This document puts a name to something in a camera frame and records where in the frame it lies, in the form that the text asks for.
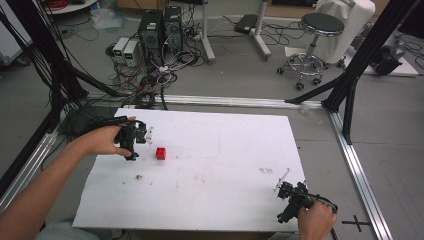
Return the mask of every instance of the aluminum extrusion rail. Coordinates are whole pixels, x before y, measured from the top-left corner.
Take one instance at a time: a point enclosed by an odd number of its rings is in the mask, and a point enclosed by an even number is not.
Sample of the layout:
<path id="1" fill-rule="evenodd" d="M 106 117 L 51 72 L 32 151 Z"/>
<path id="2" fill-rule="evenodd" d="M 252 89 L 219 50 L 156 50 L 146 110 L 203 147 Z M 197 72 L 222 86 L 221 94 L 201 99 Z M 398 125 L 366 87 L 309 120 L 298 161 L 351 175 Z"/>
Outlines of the aluminum extrusion rail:
<path id="1" fill-rule="evenodd" d="M 342 128 L 343 121 L 338 113 L 330 113 L 331 120 L 333 121 L 334 130 L 337 133 L 341 147 L 346 158 L 349 170 L 355 180 L 356 187 L 361 195 L 362 202 L 364 203 L 365 209 L 368 212 L 368 216 L 372 223 L 377 238 L 380 240 L 392 240 L 393 237 L 390 230 L 384 220 L 383 214 L 378 206 L 377 200 L 374 197 L 371 186 L 368 183 L 365 172 L 362 169 L 361 163 L 358 156 L 356 155 L 355 149 L 352 145 L 349 145 L 346 139 L 343 137 Z"/>
<path id="2" fill-rule="evenodd" d="M 24 189 L 28 183 L 32 180 L 35 173 L 37 172 L 40 164 L 44 158 L 49 154 L 50 149 L 57 140 L 58 131 L 57 126 L 52 133 L 44 134 L 44 137 L 40 140 L 37 147 L 26 161 L 25 165 L 19 171 L 13 182 L 9 185 L 6 192 L 0 199 L 0 212 L 4 211 L 12 200 L 18 195 L 18 193 Z"/>

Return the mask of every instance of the cardboard box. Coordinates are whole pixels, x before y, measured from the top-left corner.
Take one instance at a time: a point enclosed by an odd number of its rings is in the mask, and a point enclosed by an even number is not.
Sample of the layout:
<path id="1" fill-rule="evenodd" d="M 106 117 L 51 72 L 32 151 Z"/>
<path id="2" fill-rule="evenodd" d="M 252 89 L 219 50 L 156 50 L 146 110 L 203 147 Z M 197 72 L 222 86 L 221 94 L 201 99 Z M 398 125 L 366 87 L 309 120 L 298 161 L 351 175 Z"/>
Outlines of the cardboard box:
<path id="1" fill-rule="evenodd" d="M 119 9 L 142 12 L 146 9 L 163 10 L 168 0 L 117 0 L 116 4 Z"/>

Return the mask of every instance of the white table surface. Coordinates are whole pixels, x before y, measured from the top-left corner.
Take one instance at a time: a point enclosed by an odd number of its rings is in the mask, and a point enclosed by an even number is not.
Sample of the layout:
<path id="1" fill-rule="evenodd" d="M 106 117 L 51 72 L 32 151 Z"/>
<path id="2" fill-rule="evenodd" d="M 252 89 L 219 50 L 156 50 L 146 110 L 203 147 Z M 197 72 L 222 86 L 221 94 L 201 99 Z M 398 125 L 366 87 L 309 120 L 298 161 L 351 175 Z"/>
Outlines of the white table surface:
<path id="1" fill-rule="evenodd" d="M 136 161 L 99 155 L 74 227 L 297 231 L 279 224 L 288 202 L 273 188 L 305 176 L 287 117 L 119 109 L 153 127 Z M 165 147 L 166 160 L 156 160 Z"/>

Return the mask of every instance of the aluminum frame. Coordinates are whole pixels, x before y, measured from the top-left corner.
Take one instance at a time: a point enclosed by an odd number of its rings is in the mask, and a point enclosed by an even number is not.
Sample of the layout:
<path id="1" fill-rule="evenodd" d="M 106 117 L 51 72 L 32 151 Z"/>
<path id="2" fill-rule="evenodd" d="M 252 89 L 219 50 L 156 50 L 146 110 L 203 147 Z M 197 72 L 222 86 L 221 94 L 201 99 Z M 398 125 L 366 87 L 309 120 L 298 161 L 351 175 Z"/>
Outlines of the aluminum frame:
<path id="1" fill-rule="evenodd" d="M 97 94 L 90 94 L 88 98 L 96 98 Z M 308 106 L 313 109 L 323 109 L 321 102 L 305 101 L 302 104 L 294 105 L 286 103 L 284 100 L 273 99 L 251 99 L 251 98 L 225 98 L 225 97 L 198 97 L 198 96 L 176 96 L 169 95 L 166 97 L 167 102 L 180 105 L 203 105 L 203 106 L 226 106 L 226 107 L 252 107 L 252 108 L 271 108 L 271 109 L 301 109 Z M 343 121 L 338 113 L 330 113 L 334 129 L 339 139 L 339 143 L 343 149 L 346 163 L 355 180 L 356 187 L 361 195 L 362 202 L 367 210 L 375 235 L 380 240 L 393 239 L 390 230 L 386 224 L 383 214 L 374 197 L 372 189 L 362 169 L 359 158 L 352 145 L 349 145 L 342 135 Z M 57 139 L 57 128 L 51 134 L 45 134 L 43 140 L 32 154 L 30 160 L 23 167 L 19 175 L 13 181 L 7 192 L 0 201 L 0 211 L 3 211 L 13 198 L 28 184 L 32 179 L 44 157 L 48 154 L 51 147 Z"/>

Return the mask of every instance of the human hand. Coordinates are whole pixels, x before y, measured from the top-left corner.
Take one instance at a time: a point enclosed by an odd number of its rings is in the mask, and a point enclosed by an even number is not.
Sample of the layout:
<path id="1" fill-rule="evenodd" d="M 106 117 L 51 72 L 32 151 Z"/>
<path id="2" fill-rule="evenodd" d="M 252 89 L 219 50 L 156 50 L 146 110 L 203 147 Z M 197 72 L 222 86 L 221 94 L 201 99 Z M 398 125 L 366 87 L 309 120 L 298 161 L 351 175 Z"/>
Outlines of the human hand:
<path id="1" fill-rule="evenodd" d="M 336 223 L 337 215 L 331 206 L 313 200 L 311 208 L 304 207 L 297 213 L 299 225 L 299 240 L 321 240 L 328 235 Z"/>
<path id="2" fill-rule="evenodd" d="M 90 154 L 119 154 L 125 157 L 131 156 L 131 152 L 114 145 L 115 137 L 121 127 L 106 126 L 90 131 L 68 144 L 74 152 L 83 156 Z"/>

